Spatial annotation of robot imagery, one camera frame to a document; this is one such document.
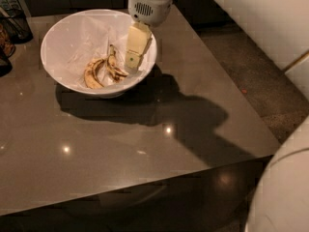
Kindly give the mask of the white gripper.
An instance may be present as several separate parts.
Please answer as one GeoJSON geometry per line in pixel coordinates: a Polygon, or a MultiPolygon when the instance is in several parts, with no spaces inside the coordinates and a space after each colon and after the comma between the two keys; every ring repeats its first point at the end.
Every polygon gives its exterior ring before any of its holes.
{"type": "Polygon", "coordinates": [[[172,4],[173,0],[128,0],[129,14],[139,21],[128,28],[125,68],[129,73],[137,72],[149,45],[152,32],[148,25],[159,26],[169,15],[172,4]]]}

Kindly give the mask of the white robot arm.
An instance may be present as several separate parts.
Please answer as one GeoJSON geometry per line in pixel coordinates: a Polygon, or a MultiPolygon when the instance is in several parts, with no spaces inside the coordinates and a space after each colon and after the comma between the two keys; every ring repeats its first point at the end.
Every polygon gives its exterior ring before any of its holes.
{"type": "MultiPolygon", "coordinates": [[[[205,0],[175,0],[201,15],[205,0]]],[[[251,62],[243,46],[216,48],[232,78],[255,90],[249,101],[280,140],[269,160],[221,167],[205,177],[205,200],[187,195],[169,211],[179,232],[309,232],[309,0],[210,0],[272,64],[251,62]]]]}

